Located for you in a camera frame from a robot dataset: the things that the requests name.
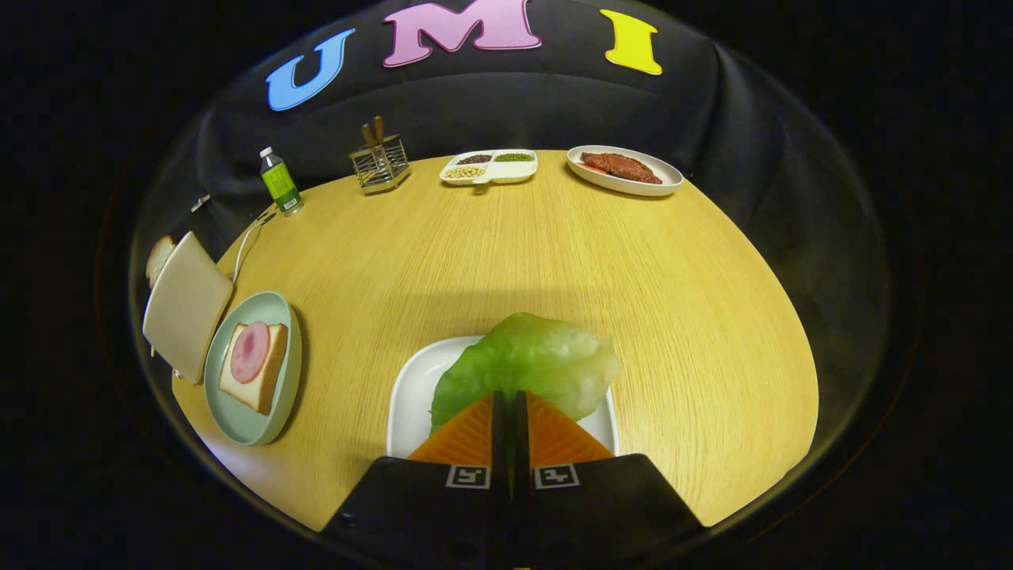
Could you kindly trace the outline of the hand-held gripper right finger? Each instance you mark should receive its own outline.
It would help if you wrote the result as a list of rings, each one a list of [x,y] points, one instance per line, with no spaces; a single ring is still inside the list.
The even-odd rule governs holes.
[[[614,454],[546,397],[516,398],[518,565],[654,569],[704,526],[644,454]]]

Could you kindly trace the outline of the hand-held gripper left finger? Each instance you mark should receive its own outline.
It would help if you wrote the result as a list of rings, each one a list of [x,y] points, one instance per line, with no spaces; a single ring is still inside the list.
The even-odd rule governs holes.
[[[323,530],[376,569],[509,569],[511,501],[504,400],[479,401],[488,458],[420,462],[377,458]]]

